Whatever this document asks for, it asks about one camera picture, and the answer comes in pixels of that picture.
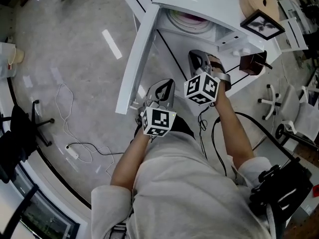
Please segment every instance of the chair wheel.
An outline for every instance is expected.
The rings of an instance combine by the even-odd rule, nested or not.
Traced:
[[[283,132],[285,131],[285,127],[283,124],[280,124],[278,127],[277,127],[277,130],[276,130],[276,133],[275,133],[275,138],[276,139],[280,139],[280,137],[283,136]]]

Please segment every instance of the cardboard roll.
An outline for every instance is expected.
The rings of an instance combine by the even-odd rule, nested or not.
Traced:
[[[239,0],[239,2],[246,18],[259,9],[273,20],[280,21],[277,0]]]

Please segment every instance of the wrist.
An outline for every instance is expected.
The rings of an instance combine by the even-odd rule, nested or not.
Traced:
[[[136,134],[136,137],[147,141],[151,138],[148,134],[144,134],[142,127],[139,129],[138,133]]]
[[[222,108],[223,106],[225,106],[228,102],[228,98],[226,97],[226,95],[223,93],[221,95],[218,95],[217,100],[215,102],[215,107],[217,109],[217,111]]]

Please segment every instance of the power strip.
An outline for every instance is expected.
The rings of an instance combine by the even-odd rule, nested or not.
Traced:
[[[74,159],[78,159],[79,155],[69,145],[64,148]]]

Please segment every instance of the picture frame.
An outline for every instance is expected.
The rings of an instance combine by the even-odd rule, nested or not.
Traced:
[[[255,11],[240,26],[267,41],[285,32],[285,29],[279,23],[261,10]]]

